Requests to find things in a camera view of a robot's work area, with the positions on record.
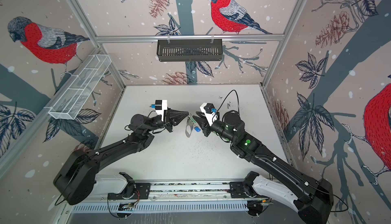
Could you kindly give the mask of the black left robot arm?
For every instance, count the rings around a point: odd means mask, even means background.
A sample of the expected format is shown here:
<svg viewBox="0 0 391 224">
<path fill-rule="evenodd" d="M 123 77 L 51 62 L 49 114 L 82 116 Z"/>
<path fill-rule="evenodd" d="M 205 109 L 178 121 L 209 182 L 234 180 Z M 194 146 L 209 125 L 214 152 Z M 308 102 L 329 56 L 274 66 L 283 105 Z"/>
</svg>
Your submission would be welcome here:
<svg viewBox="0 0 391 224">
<path fill-rule="evenodd" d="M 96 184 L 95 176 L 112 163 L 150 146 L 157 129 L 173 131 L 189 112 L 168 109 L 162 115 L 148 117 L 136 114 L 131 118 L 131 134 L 124 139 L 97 150 L 78 149 L 70 154 L 53 180 L 64 200 L 76 205 L 86 199 Z"/>
</svg>

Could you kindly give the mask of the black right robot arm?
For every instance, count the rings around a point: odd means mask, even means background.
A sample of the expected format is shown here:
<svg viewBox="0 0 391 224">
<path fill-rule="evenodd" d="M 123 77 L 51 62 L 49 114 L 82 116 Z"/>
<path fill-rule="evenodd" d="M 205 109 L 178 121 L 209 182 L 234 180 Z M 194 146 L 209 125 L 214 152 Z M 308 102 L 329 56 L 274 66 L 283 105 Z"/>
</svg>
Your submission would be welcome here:
<svg viewBox="0 0 391 224">
<path fill-rule="evenodd" d="M 239 157 L 264 169 L 277 183 L 252 172 L 243 186 L 249 196 L 270 197 L 293 209 L 306 224 L 325 224 L 334 205 L 333 187 L 325 179 L 316 180 L 289 165 L 253 135 L 245 131 L 245 123 L 236 113 L 223 120 L 217 115 L 197 112 L 193 116 L 204 136 L 212 132 L 230 143 Z"/>
</svg>

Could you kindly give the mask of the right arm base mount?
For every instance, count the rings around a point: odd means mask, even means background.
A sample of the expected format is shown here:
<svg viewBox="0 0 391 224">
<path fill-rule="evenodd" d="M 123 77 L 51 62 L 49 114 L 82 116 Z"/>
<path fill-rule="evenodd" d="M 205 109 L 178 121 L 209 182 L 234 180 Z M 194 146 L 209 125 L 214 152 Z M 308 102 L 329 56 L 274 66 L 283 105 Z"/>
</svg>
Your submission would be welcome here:
<svg viewBox="0 0 391 224">
<path fill-rule="evenodd" d="M 270 200 L 269 197 L 261 196 L 256 193 L 253 188 L 254 180 L 256 177 L 259 177 L 260 174 L 254 171 L 250 171 L 247 176 L 241 182 L 230 182 L 230 188 L 227 190 L 227 193 L 231 195 L 231 198 L 266 198 Z"/>
</svg>

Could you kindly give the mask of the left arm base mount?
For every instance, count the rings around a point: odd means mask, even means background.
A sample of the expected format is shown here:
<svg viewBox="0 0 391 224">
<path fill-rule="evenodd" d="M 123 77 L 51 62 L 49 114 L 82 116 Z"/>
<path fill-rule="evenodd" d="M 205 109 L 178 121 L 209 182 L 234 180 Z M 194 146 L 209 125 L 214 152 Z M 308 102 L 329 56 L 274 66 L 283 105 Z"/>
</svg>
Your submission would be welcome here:
<svg viewBox="0 0 391 224">
<path fill-rule="evenodd" d="M 121 191 L 108 193 L 108 200 L 147 200 L 149 197 L 151 183 L 137 183 L 134 179 L 125 172 L 120 172 L 126 185 L 121 188 Z"/>
</svg>

